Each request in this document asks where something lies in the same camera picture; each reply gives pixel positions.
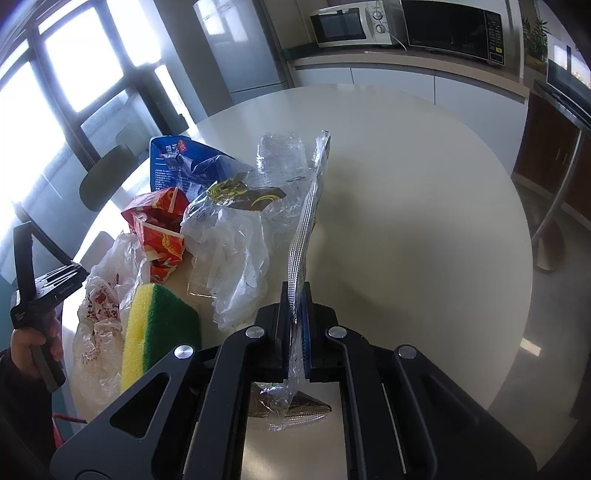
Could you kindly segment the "person's left hand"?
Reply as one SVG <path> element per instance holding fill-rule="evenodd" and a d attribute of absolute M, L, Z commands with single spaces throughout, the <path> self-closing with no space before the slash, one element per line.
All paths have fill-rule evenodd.
<path fill-rule="evenodd" d="M 51 323 L 46 330 L 47 336 L 34 328 L 15 329 L 12 332 L 10 357 L 17 369 L 27 378 L 39 380 L 41 374 L 32 357 L 31 348 L 47 343 L 53 359 L 60 362 L 63 358 L 61 340 L 61 323 L 55 314 L 51 316 Z"/>

